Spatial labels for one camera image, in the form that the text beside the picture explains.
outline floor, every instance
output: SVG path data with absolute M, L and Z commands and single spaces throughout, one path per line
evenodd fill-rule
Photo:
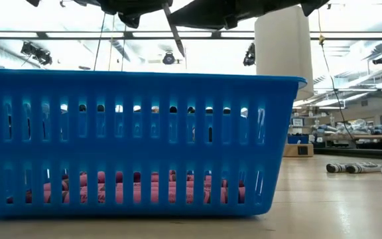
M 284 159 L 266 215 L 236 219 L 0 221 L 0 238 L 382 238 L 382 174 L 327 174 L 327 163 L 370 161 L 315 155 Z

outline blue plastic basket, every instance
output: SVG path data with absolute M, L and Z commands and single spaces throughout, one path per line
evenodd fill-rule
M 266 213 L 292 103 L 303 85 L 304 79 L 277 76 L 0 70 L 0 216 Z M 82 104 L 86 112 L 79 111 Z M 104 112 L 97 111 L 100 105 Z M 188 113 L 190 107 L 195 113 Z M 175 203 L 168 201 L 169 170 L 176 171 Z M 81 171 L 88 174 L 84 204 Z M 97 198 L 99 171 L 106 178 L 104 203 Z M 121 204 L 115 200 L 118 171 Z M 133 200 L 134 172 L 141 173 L 140 202 Z M 151 202 L 152 172 L 159 173 L 158 202 Z M 70 181 L 67 204 L 64 173 Z M 194 174 L 190 204 L 187 173 Z M 211 200 L 205 203 L 208 174 Z M 226 203 L 220 199 L 222 179 L 229 183 Z M 245 184 L 243 202 L 237 199 L 239 180 Z M 42 185 L 48 181 L 51 201 L 44 203 Z M 25 202 L 28 189 L 31 203 Z

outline wall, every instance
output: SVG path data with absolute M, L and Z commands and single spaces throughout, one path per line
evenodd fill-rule
M 367 119 L 373 120 L 374 124 L 381 123 L 382 116 L 382 93 L 377 94 L 374 97 L 368 98 L 368 106 L 361 106 L 361 100 L 356 100 L 347 105 L 347 109 L 343 110 L 343 114 L 346 120 Z M 342 121 L 342 116 L 338 110 L 331 111 L 335 117 L 336 122 Z M 329 123 L 330 118 L 321 118 L 320 123 Z

